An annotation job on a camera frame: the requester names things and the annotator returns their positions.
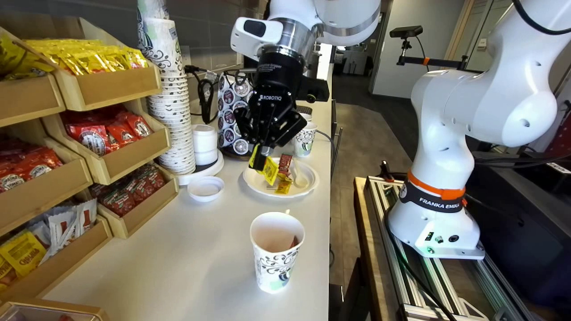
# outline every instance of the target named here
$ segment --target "counter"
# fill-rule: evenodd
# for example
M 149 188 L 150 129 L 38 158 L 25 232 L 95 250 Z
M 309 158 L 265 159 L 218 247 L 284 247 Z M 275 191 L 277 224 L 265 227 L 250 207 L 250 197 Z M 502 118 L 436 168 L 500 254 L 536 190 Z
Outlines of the counter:
M 316 129 L 331 136 L 332 104 L 309 108 Z M 99 306 L 116 321 L 327 321 L 331 161 L 331 141 L 318 134 L 306 159 L 318 174 L 316 190 L 277 202 L 254 195 L 241 181 L 247 163 L 225 159 L 218 200 L 195 204 L 181 190 L 141 231 L 108 243 L 45 298 Z M 306 245 L 290 288 L 266 295 L 256 286 L 250 222 L 286 209 L 304 224 Z

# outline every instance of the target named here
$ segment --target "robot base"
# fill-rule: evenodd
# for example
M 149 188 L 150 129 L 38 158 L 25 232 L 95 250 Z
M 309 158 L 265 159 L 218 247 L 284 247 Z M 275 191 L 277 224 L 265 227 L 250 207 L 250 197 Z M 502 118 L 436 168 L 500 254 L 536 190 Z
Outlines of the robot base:
M 397 202 L 389 213 L 389 231 L 422 257 L 482 261 L 477 222 L 463 209 L 459 213 L 434 213 L 413 202 Z

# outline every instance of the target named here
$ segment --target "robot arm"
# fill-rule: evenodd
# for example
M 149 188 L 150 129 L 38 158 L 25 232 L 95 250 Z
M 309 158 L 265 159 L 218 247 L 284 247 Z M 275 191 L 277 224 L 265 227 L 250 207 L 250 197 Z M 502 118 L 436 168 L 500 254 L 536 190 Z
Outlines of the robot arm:
M 270 18 L 240 18 L 231 47 L 259 63 L 249 109 L 236 115 L 241 134 L 254 145 L 254 168 L 304 127 L 297 113 L 298 88 L 318 42 L 357 45 L 381 20 L 381 0 L 272 0 Z
M 513 6 L 498 22 L 491 40 L 495 63 L 488 74 L 438 70 L 425 74 L 413 90 L 420 147 L 389 229 L 423 257 L 484 257 L 480 229 L 463 206 L 475 165 L 466 136 L 522 147 L 547 133 L 555 118 L 548 75 L 571 34 L 538 31 L 527 20 L 552 31 L 570 29 L 571 2 L 514 4 L 525 13 Z

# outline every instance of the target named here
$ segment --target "white plate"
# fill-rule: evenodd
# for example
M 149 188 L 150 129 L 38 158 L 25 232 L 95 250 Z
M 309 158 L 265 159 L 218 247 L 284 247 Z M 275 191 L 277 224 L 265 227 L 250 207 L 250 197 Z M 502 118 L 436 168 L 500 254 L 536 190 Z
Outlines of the white plate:
M 318 174 L 304 161 L 295 159 L 293 161 L 295 172 L 298 175 L 297 182 L 298 184 L 291 184 L 291 190 L 288 195 L 277 195 L 275 190 L 266 184 L 265 177 L 252 170 L 247 168 L 243 172 L 243 181 L 247 182 L 247 186 L 256 193 L 261 195 L 265 199 L 270 200 L 297 200 L 297 199 L 304 199 L 309 193 L 313 193 L 318 186 Z

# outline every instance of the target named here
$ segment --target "floor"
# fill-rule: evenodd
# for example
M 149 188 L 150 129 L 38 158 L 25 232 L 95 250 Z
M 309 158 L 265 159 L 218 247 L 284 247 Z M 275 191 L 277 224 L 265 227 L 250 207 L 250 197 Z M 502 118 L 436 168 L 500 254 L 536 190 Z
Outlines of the floor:
M 336 122 L 341 141 L 332 177 L 331 282 L 348 289 L 359 254 L 354 213 L 354 179 L 377 175 L 388 161 L 391 172 L 407 172 L 416 149 L 416 115 L 409 100 L 368 93 L 368 77 L 336 77 Z

